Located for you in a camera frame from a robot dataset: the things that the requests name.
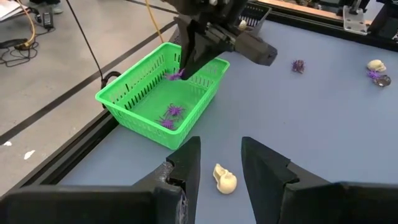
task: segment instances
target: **table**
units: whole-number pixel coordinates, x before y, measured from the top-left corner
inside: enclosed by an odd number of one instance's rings
[[[336,182],[398,183],[398,54],[266,21],[260,36],[279,51],[271,67],[233,53],[215,99],[190,136],[200,136],[201,180],[196,223],[255,223],[241,167],[241,138],[250,136],[320,177]],[[303,59],[303,75],[292,73]],[[392,84],[379,88],[366,64],[382,60]],[[132,185],[172,151],[118,126],[61,185]],[[216,163],[238,187],[221,195]]]

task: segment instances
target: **purple spiky toy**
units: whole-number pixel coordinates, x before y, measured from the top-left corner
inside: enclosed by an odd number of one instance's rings
[[[368,76],[372,79],[380,78],[380,74],[377,71],[368,71]]]
[[[182,106],[174,106],[174,104],[170,104],[169,107],[167,107],[167,111],[165,113],[166,116],[181,116],[182,112],[184,111],[184,108]]]
[[[160,125],[162,125],[163,127],[173,130],[174,129],[174,120],[172,119],[165,119],[165,118],[160,118],[160,120],[158,121],[160,123]]]
[[[173,75],[169,75],[167,78],[169,79],[169,80],[172,80],[172,81],[174,81],[174,80],[179,80],[180,78],[181,78],[181,76],[182,76],[182,72],[184,71],[184,69],[182,69],[181,71],[179,71],[179,72],[177,72],[177,73],[174,73]]]
[[[304,61],[303,60],[295,60],[292,64],[292,71],[299,72],[301,74],[304,73]]]

